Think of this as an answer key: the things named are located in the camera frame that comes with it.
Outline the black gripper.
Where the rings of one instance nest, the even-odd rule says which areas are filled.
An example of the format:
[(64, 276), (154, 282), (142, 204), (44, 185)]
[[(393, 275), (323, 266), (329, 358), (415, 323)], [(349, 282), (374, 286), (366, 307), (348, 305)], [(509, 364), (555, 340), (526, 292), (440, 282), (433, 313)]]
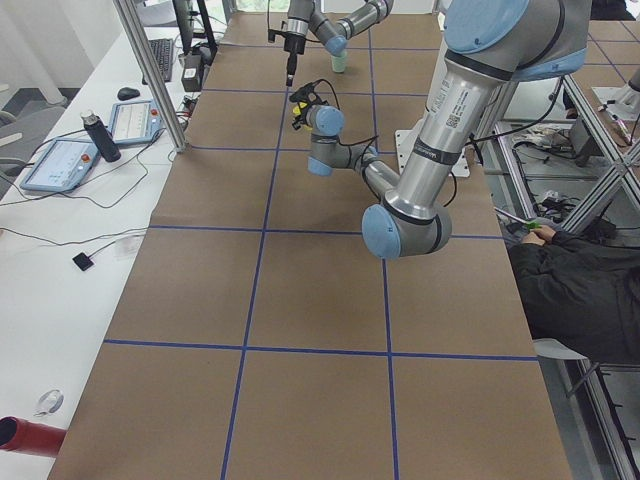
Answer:
[(294, 32), (285, 33), (283, 49), (289, 53), (286, 63), (286, 85), (292, 86), (297, 70), (298, 55), (303, 55), (306, 46), (306, 36)]
[[(321, 97), (316, 93), (317, 83), (307, 83), (291, 94), (291, 102), (294, 104), (293, 114), (300, 114), (300, 108), (320, 105)], [(305, 125), (301, 117), (295, 117), (292, 126), (300, 130)]]

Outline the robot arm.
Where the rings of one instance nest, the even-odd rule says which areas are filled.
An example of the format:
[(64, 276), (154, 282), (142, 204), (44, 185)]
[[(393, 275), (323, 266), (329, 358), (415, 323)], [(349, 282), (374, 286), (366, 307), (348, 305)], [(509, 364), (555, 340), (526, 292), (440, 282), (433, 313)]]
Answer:
[(496, 88), (577, 71), (586, 58), (588, 1), (454, 1), (444, 22), (446, 73), (426, 112), (407, 163), (396, 173), (364, 144), (341, 143), (342, 112), (316, 97), (312, 85), (290, 100), (294, 126), (311, 129), (308, 169), (328, 176), (356, 171), (378, 198), (366, 209), (362, 235), (382, 259), (441, 249), (451, 221), (437, 196)]
[(386, 19), (392, 12), (393, 5), (393, 0), (365, 1), (348, 16), (333, 22), (322, 12), (316, 1), (291, 1), (282, 29), (273, 32), (273, 37), (276, 34), (283, 36), (283, 50), (288, 53), (286, 85), (293, 85), (298, 56), (305, 52), (309, 32), (330, 55), (339, 57), (346, 49), (349, 39)]

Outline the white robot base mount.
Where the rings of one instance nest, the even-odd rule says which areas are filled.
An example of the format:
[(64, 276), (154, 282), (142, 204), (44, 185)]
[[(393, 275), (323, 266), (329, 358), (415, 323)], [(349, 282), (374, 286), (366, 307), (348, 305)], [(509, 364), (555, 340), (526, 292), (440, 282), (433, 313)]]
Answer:
[(471, 171), (466, 156), (461, 151), (448, 152), (441, 148), (427, 144), (420, 137), (418, 130), (396, 130), (396, 156), (399, 172), (403, 173), (413, 153), (425, 154), (428, 158), (440, 164), (451, 167), (450, 175), (456, 178), (467, 178)]

